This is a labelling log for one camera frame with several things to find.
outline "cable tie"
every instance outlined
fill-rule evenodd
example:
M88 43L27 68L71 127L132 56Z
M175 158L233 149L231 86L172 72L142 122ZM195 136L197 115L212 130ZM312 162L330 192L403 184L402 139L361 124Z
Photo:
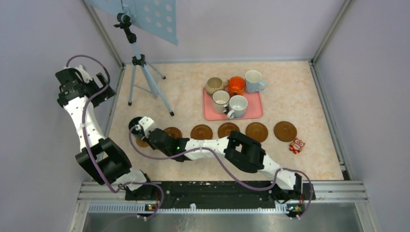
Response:
M202 146L204 146L205 141L204 140L200 140L199 141L199 151L202 153Z
M79 131L81 131L84 127L88 127L88 126L91 126L91 125L94 125L94 122L86 122L86 123L80 123L80 126L77 128L77 133L79 132Z

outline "tripod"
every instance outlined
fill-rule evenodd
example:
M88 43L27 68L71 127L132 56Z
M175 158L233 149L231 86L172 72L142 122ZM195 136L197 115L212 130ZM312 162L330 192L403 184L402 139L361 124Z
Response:
M134 53L135 53L135 56L132 57L133 67L132 67L130 98L128 100L128 105L132 105L132 92L134 90L134 87L137 87L137 88L140 88L140 89L142 89L142 90L144 90L148 93L151 93L154 98L157 98L157 96L159 95L161 97L162 101L164 102L165 106L167 107L170 115L174 116L174 112L172 111L172 109L169 106L167 100L165 99L164 95L162 94L162 92L161 92L160 88L158 87L158 84L155 81L154 77L152 77L152 74L149 71L147 65L149 65L154 71L156 71L162 77L162 79L166 79L166 77L152 63L145 60L145 55L144 54L140 54L137 43L136 43L137 42L137 36L134 33L132 33L131 30L130 30L130 26L132 25L131 24L131 18L126 14L119 13L117 15L117 21L119 22L119 24L115 24L114 27L121 28L121 29L124 30L125 35L127 36L128 42L131 44L131 46L134 50ZM141 67L141 71L144 74L146 82L148 83L149 90L134 84L135 71L136 71L137 65Z

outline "mug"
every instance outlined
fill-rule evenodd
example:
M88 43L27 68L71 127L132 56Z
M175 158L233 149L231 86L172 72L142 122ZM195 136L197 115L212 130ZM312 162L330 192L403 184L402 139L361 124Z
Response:
M223 82L219 77L210 78L205 85L205 91L209 96L217 90L224 90L227 82Z
M229 100L229 112L226 115L229 119L243 117L248 107L248 100L244 96L236 95Z
M262 91L265 89L266 85L263 83L262 74L258 71L251 70L247 71L245 74L246 80L246 92L254 93L256 91Z
M217 90L212 94L212 108L215 113L224 114L229 102L230 96L229 93L225 90Z
M243 95L245 90L245 80L240 76L234 76L228 81L228 92L232 97L234 95Z

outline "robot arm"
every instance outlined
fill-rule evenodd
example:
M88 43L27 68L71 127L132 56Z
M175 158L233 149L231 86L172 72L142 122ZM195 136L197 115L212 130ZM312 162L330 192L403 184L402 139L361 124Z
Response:
M228 137L216 140L195 140L191 138L173 138L158 129L149 117L139 117L130 123L136 126L132 131L136 138L146 141L152 149L158 149L167 156L172 156L196 147L211 148L219 158L229 160L238 169L247 173L261 173L274 179L280 166L261 148L261 144L246 135L233 131ZM179 162L202 158L214 158L208 150L196 150L175 158ZM302 177L289 171L281 171L277 176L277 185L283 190L302 189Z
M93 166L90 155L86 149L85 139L82 133L83 127L85 127L87 131L87 139L93 158L97 159L97 156L104 152L107 154L107 157L97 162L97 164L110 184L124 176L124 174L130 173L131 162L124 151L114 143L114 141L104 137L94 115L94 107L97 107L100 103L115 95L115 92L109 86L102 94L92 99L87 107L86 123L85 125L82 124L82 114L86 102L93 94L107 85L107 81L101 73L96 76L101 82L102 87L96 84L82 65L75 68L66 67L56 73L56 77L61 84L57 102L70 115L76 128L80 140L80 153L75 156L78 164L102 185L104 181ZM146 179L138 178L136 181L145 182Z
M96 76L103 87L107 85L107 81L101 73ZM115 92L108 87L102 94L92 99L87 107L86 123L83 125L82 113L87 100L103 87L98 87L82 65L75 68L65 68L56 73L56 77L61 83L57 102L70 115L80 140L80 153L75 156L78 164L99 184L104 184L87 152L82 133L82 128L85 127L93 158L97 159L97 156L104 152L107 154L107 157L97 162L97 164L110 184L129 181L146 182L147 179L149 180L140 170L132 170L127 155L114 141L104 137L96 121L94 107L114 96ZM167 156L176 155L196 147L208 147L219 158L229 160L235 167L247 173L261 173L269 179L273 179L275 172L280 169L280 166L261 148L259 142L236 131L233 131L228 137L216 140L176 139L159 129L149 117L133 119L130 125L135 126L132 133L136 138L146 141L152 149L158 149ZM208 150L196 150L173 159L184 162L185 160L214 157ZM301 193L302 177L293 172L282 170L277 175L277 185L283 190ZM138 187L132 185L130 189L134 190Z

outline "orange mug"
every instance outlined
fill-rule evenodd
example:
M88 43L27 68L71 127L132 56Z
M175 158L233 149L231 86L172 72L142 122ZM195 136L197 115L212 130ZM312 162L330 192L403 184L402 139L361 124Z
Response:
M243 95L245 91L245 80L240 76L234 76L228 81L229 96Z

